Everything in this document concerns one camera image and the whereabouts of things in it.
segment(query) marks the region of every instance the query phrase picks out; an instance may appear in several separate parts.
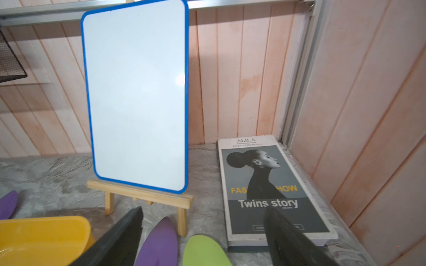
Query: metal rail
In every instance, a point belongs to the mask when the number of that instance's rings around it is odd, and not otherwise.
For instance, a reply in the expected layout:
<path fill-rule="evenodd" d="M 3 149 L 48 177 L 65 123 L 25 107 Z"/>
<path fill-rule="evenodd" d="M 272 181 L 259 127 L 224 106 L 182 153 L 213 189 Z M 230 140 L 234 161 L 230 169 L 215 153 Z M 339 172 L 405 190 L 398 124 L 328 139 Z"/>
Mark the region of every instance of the metal rail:
<path fill-rule="evenodd" d="M 305 42 L 302 52 L 299 55 L 297 74 L 293 87 L 290 89 L 289 102 L 284 119 L 281 141 L 291 149 L 291 144 L 296 130 L 296 123 L 299 119 L 300 109 L 305 98 L 306 87 L 311 76 L 312 62 L 317 54 L 317 48 L 325 24 L 325 18 L 329 5 L 328 0 L 316 0 L 311 6 L 312 14 L 306 29 Z"/>
<path fill-rule="evenodd" d="M 192 0 L 190 9 L 220 6 L 238 6 L 255 3 L 296 2 L 300 0 Z M 80 20 L 84 12 L 108 6 L 125 4 L 126 0 L 92 0 L 73 3 L 26 6 L 0 9 L 0 27 L 34 25 L 42 23 Z"/>

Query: concrete floor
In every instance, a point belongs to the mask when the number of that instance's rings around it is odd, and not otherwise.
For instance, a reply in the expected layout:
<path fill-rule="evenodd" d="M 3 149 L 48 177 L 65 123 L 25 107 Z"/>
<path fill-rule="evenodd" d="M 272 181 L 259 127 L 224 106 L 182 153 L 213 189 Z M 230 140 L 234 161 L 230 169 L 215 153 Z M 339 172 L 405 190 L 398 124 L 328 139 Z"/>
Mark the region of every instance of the concrete floor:
<path fill-rule="evenodd" d="M 324 197 L 317 192 L 297 162 L 292 164 L 316 198 L 326 217 L 335 227 L 339 239 L 327 243 L 332 257 L 342 266 L 375 265 L 362 245 L 342 222 Z M 98 239 L 128 210 L 142 206 L 144 221 L 141 243 L 152 228 L 169 216 L 176 224 L 174 207 L 129 197 L 115 196 L 115 211 L 104 214 L 104 193 L 88 189 L 86 182 L 97 179 L 93 172 L 91 156 L 66 156 L 60 158 L 7 159 L 0 162 L 0 197 L 11 190 L 19 193 L 19 206 L 13 218 L 79 215 L 92 225 L 92 234 Z M 192 146 L 189 151 L 189 186 L 187 193 L 195 197 L 188 211 L 188 236 L 180 238 L 180 259 L 189 237 L 205 234 L 226 248 L 225 218 L 219 162 L 215 145 Z M 229 253 L 234 266 L 271 265 L 269 253 Z"/>

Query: easel leg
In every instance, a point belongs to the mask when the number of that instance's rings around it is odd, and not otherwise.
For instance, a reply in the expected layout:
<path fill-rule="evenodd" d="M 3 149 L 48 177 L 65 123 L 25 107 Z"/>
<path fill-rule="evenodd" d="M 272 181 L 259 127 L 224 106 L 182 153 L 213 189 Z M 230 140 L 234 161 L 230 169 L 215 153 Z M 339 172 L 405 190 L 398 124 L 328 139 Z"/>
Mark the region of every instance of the easel leg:
<path fill-rule="evenodd" d="M 105 214 L 110 215 L 114 211 L 114 193 L 105 192 Z"/>
<path fill-rule="evenodd" d="M 186 209 L 178 209 L 178 234 L 181 237 L 186 237 L 188 235 L 188 224 L 186 220 Z"/>

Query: yellow plastic bin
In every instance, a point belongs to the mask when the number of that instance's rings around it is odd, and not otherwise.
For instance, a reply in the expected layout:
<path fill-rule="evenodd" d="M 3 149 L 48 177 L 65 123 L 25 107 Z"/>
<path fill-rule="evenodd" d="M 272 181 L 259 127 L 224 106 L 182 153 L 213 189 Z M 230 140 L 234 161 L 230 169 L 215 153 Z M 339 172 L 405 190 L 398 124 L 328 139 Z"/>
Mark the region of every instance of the yellow plastic bin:
<path fill-rule="evenodd" d="M 0 220 L 0 265 L 66 266 L 94 242 L 80 216 Z"/>

